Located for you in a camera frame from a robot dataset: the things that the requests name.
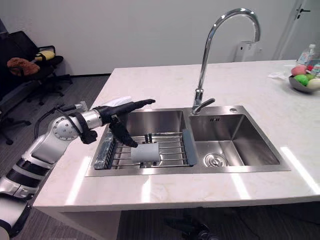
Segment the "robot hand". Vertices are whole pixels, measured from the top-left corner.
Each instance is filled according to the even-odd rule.
[[[136,109],[140,109],[148,104],[153,104],[156,101],[153,99],[146,99],[136,102],[128,102],[119,106],[98,106],[97,110],[102,118],[102,124],[110,124],[109,128],[116,139],[121,143],[136,148],[138,144],[131,138],[126,127],[120,122],[118,117],[128,114]]]

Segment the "gooseneck faucet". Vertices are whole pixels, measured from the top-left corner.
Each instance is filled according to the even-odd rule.
[[[224,21],[226,21],[229,18],[232,18],[235,15],[241,15],[241,16],[249,18],[253,22],[253,26],[254,26],[254,42],[259,42],[259,40],[260,40],[260,35],[261,35],[260,24],[259,24],[259,21],[258,21],[256,14],[252,10],[247,9],[247,8],[236,8],[231,11],[228,11],[227,13],[225,13],[224,15],[219,17],[219,19],[213,24],[213,26],[209,32],[209,35],[206,39],[198,88],[195,90],[194,103],[193,103],[193,107],[192,107],[192,114],[194,114],[194,115],[199,114],[200,110],[203,107],[205,107],[215,101],[214,98],[211,98],[211,99],[205,101],[204,103],[202,103],[202,98],[203,98],[203,94],[204,94],[204,90],[203,90],[202,86],[205,81],[205,74],[206,74],[207,65],[208,65],[208,56],[209,56],[209,52],[210,52],[211,41],[212,41],[212,38],[214,37],[217,29],[220,27],[220,25]]]

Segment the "kitchen island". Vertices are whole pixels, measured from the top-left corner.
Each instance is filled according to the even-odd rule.
[[[40,211],[96,239],[117,237],[121,211],[235,207],[320,200],[320,93],[303,94],[268,78],[293,60],[209,64],[203,100],[242,105],[282,155],[290,171],[85,176],[97,141],[73,141],[34,202]],[[116,68],[93,106],[132,96],[155,99],[145,108],[188,108],[200,65]]]

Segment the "sink drain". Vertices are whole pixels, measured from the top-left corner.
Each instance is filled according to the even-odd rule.
[[[204,165],[207,168],[212,168],[212,167],[226,167],[228,164],[225,158],[220,154],[209,153],[204,158]]]

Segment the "floor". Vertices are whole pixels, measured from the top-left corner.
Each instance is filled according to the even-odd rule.
[[[10,117],[32,122],[27,127],[7,131],[14,140],[6,145],[0,137],[0,176],[4,175],[33,141],[34,123],[56,104],[76,104],[85,100],[91,106],[108,77],[79,77],[73,85],[63,85],[64,97],[51,96],[44,106],[23,102]],[[55,113],[41,122],[39,134],[58,117]],[[180,240],[181,232],[169,228],[165,217],[182,218],[187,213],[206,224],[221,240],[316,240],[320,236],[320,203],[234,208],[194,208],[123,211],[118,240]],[[93,240],[63,223],[33,209],[15,240]]]

